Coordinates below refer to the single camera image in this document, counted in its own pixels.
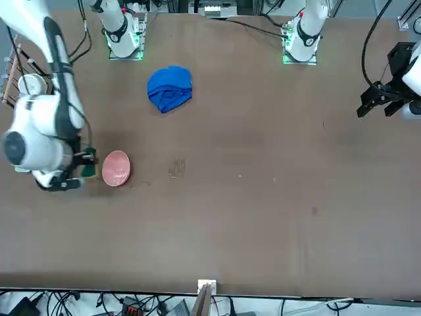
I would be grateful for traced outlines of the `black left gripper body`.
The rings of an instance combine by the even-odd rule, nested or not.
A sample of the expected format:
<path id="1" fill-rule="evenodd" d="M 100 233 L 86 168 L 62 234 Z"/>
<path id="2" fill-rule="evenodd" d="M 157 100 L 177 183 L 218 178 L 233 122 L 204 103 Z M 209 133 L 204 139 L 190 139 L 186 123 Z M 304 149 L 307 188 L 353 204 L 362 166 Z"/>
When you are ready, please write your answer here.
<path id="1" fill-rule="evenodd" d="M 412 88 L 403 82 L 403 76 L 407 73 L 410 58 L 415 42 L 398 42 L 387 54 L 391 80 L 382 86 L 385 92 L 412 92 Z"/>

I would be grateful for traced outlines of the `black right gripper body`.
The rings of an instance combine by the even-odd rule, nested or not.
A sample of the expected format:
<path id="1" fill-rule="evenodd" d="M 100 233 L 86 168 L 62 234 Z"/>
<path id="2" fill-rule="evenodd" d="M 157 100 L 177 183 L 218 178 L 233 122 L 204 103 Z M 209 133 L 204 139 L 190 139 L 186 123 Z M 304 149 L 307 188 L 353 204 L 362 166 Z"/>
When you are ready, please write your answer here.
<path id="1" fill-rule="evenodd" d="M 63 142 L 62 153 L 62 179 L 72 180 L 77 178 L 76 170 L 80 164 L 81 137 L 76 136 L 72 140 Z"/>

